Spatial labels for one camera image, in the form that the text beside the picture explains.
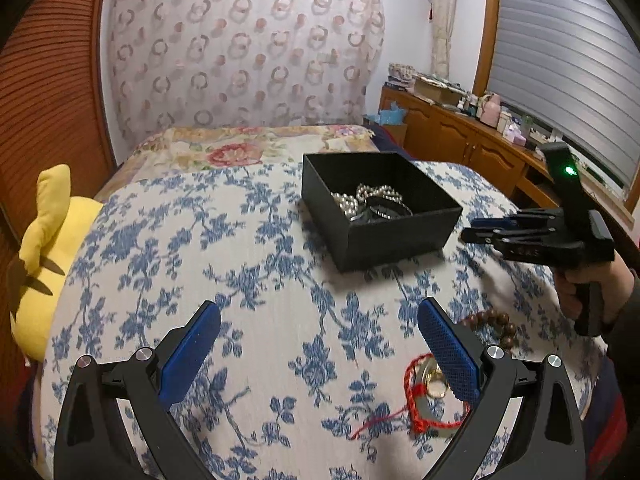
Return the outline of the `right hand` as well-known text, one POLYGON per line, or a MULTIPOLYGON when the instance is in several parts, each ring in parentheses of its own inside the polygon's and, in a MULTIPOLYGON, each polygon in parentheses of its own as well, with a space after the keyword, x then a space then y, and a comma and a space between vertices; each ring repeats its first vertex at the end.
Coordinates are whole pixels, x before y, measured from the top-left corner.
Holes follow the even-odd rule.
POLYGON ((626 266, 619 254, 611 262, 593 263, 574 270, 555 270, 554 284, 560 308, 571 320, 582 313, 582 303, 577 297, 579 284, 598 283, 603 298, 603 322, 613 322, 634 291, 636 276, 626 266))

